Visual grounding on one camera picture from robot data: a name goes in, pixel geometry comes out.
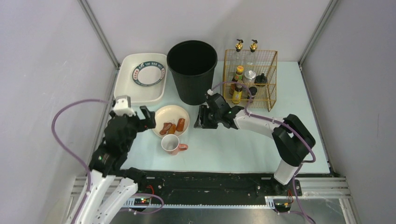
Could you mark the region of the cream round plate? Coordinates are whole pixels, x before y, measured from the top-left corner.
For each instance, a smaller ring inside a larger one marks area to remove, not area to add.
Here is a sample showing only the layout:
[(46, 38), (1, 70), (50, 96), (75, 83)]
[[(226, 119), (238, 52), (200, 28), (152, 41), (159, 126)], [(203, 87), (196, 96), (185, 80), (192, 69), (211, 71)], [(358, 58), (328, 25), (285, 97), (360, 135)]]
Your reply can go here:
[(160, 132), (163, 130), (164, 124), (171, 123), (177, 127), (180, 119), (184, 119), (184, 126), (182, 131), (178, 131), (177, 129), (175, 130), (176, 136), (181, 136), (188, 130), (188, 126), (190, 124), (190, 116), (188, 112), (177, 105), (161, 107), (155, 112), (156, 128), (153, 129), (153, 132), (162, 138), (165, 134), (160, 134)]

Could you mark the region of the yellow label small bottle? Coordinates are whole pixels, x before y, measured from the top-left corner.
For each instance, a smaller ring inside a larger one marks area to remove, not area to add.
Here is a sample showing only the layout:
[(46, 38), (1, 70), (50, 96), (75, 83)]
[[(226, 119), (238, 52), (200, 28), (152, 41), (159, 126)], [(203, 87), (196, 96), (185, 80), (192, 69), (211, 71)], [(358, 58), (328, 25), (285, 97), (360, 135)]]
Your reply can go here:
[(240, 98), (242, 96), (242, 85), (241, 84), (235, 84), (234, 91), (233, 91), (233, 96), (232, 96), (232, 103), (237, 105), (240, 103)]

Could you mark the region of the black cap small bottle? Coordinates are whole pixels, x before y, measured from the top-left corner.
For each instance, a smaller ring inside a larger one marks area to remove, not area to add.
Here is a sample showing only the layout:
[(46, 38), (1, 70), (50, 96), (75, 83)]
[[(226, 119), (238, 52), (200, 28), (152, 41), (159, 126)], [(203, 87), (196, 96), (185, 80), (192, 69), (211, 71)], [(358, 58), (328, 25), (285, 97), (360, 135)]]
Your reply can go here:
[(248, 102), (252, 103), (256, 97), (256, 94), (258, 92), (258, 89), (255, 86), (249, 87), (249, 94), (247, 96)]

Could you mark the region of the green rimmed white plate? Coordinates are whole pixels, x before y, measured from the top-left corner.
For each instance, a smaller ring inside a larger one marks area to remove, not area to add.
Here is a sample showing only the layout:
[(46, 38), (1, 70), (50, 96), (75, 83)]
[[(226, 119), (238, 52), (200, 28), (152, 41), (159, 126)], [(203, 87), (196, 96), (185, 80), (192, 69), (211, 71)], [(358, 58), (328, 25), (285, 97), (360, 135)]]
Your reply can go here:
[(165, 67), (155, 61), (139, 64), (132, 71), (132, 80), (139, 86), (150, 87), (160, 83), (165, 77)]

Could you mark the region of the silver lid pepper jar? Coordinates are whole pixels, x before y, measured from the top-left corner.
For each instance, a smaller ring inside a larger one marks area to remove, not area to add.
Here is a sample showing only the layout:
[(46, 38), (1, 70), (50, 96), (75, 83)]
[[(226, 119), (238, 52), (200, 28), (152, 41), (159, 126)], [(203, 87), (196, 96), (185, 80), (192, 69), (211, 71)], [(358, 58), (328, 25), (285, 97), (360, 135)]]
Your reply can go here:
[(244, 72), (244, 76), (242, 78), (243, 83), (247, 88), (250, 88), (254, 85), (256, 79), (256, 72), (253, 70), (247, 70)]

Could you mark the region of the black lid spice jar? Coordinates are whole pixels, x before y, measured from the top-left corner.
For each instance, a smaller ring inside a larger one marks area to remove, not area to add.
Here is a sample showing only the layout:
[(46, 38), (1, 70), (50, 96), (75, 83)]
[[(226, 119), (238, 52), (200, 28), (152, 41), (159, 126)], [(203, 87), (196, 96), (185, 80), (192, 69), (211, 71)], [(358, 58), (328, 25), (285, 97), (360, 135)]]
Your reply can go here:
[(256, 95), (264, 95), (266, 96), (267, 94), (267, 88), (268, 88), (268, 79), (264, 73), (258, 75), (255, 79), (254, 82), (254, 87), (257, 89)]

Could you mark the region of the dark liquid glass bottle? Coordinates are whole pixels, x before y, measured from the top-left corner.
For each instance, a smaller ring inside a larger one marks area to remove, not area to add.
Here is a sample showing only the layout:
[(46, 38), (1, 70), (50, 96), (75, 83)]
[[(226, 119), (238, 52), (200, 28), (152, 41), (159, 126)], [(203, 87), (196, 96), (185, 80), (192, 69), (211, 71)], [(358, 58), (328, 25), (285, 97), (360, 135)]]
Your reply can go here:
[(237, 43), (235, 45), (235, 51), (233, 52), (233, 64), (235, 66), (244, 65), (243, 43), (244, 41), (242, 39), (237, 39)]

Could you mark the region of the clear glass oil bottle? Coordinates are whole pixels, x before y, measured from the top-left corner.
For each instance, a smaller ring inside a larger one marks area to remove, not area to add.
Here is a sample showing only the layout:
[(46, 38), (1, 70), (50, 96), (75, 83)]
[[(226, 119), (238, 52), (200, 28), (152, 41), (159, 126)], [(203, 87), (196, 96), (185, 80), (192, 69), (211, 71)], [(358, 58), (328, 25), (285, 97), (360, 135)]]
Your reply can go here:
[(250, 45), (250, 52), (246, 55), (246, 66), (248, 70), (253, 70), (257, 63), (257, 40), (252, 39), (252, 44)]

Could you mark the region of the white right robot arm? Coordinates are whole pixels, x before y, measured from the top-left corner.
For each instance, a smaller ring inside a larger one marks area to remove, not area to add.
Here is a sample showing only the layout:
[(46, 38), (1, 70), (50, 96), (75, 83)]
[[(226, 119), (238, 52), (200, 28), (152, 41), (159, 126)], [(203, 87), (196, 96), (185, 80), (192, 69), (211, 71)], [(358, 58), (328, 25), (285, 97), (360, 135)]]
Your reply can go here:
[(248, 130), (274, 140), (281, 161), (273, 175), (273, 181), (286, 186), (297, 174), (305, 157), (312, 152), (316, 141), (298, 116), (268, 118), (252, 114), (242, 106), (231, 107), (218, 93), (208, 95), (206, 104), (200, 105), (194, 128), (225, 128)]

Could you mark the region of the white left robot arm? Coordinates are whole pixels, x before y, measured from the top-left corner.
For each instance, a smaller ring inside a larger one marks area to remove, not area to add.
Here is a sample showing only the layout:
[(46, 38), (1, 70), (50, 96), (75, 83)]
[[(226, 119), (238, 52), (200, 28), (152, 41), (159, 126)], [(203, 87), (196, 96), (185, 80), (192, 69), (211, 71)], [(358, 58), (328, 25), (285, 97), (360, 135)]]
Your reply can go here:
[(155, 112), (140, 106), (144, 119), (127, 106), (115, 106), (104, 129), (104, 137), (88, 165), (89, 173), (66, 222), (108, 224), (125, 201), (145, 185), (146, 174), (136, 168), (121, 172), (138, 133), (156, 127)]

